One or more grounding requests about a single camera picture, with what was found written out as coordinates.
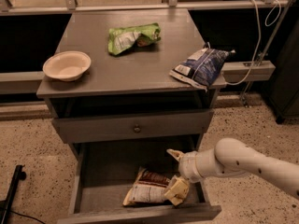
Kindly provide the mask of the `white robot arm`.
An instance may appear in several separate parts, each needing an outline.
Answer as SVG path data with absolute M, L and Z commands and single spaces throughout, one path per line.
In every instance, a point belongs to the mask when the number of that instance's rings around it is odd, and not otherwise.
M 299 165 L 267 157 L 234 138 L 222 138 L 212 149 L 183 153 L 166 151 L 178 162 L 180 177 L 174 176 L 164 196 L 173 205 L 183 203 L 190 184 L 209 177 L 237 178 L 257 175 L 268 183 L 299 199 Z

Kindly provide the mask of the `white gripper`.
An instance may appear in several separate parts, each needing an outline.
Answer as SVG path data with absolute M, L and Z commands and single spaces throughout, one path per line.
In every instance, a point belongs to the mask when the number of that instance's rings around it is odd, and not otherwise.
M 182 204 L 187 198 L 190 189 L 188 181 L 198 183 L 204 178 L 215 176 L 219 171 L 219 164 L 216 161 L 214 149 L 184 154 L 180 150 L 169 148 L 166 152 L 179 162 L 178 171 L 181 175 L 174 175 L 171 178 L 164 193 L 164 197 L 174 206 Z

